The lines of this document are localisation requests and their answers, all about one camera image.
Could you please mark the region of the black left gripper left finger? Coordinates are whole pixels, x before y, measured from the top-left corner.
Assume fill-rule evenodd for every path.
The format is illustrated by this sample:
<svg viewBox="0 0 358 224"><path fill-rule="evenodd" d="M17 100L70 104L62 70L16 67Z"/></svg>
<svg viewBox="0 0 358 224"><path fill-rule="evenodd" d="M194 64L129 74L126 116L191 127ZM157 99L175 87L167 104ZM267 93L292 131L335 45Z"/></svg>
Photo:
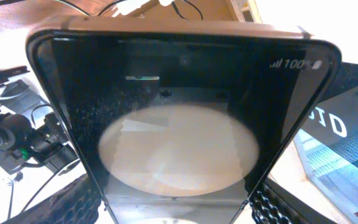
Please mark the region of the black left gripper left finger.
<svg viewBox="0 0 358 224"><path fill-rule="evenodd" d="M92 224L99 218L101 196L88 175L72 183L5 224Z"/></svg>

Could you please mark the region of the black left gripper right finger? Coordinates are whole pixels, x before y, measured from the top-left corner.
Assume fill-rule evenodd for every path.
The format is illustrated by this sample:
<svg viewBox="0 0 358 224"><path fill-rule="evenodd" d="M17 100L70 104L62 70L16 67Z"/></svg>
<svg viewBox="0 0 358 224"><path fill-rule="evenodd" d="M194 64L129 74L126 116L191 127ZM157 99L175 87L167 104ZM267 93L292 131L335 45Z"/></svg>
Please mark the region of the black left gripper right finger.
<svg viewBox="0 0 358 224"><path fill-rule="evenodd" d="M275 182L261 183L250 196L250 206L258 224L334 224Z"/></svg>

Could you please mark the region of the black Galaxy smartphone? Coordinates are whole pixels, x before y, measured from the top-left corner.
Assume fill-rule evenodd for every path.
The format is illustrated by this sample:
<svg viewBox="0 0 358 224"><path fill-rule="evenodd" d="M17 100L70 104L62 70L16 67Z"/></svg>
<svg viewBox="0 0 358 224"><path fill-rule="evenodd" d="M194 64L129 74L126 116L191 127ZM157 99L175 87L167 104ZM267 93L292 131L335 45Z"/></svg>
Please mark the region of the black Galaxy smartphone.
<svg viewBox="0 0 358 224"><path fill-rule="evenodd" d="M295 26L57 16L26 56L114 223L232 223L341 52Z"/></svg>

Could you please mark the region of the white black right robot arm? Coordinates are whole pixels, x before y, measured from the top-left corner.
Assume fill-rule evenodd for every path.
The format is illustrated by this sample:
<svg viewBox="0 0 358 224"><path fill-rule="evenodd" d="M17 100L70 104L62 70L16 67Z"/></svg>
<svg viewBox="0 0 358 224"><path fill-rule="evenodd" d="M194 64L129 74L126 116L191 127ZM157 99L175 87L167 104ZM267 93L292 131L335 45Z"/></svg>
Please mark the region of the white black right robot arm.
<svg viewBox="0 0 358 224"><path fill-rule="evenodd" d="M21 75L25 66L0 70L0 167L8 174L23 168L52 172L77 159L52 107Z"/></svg>

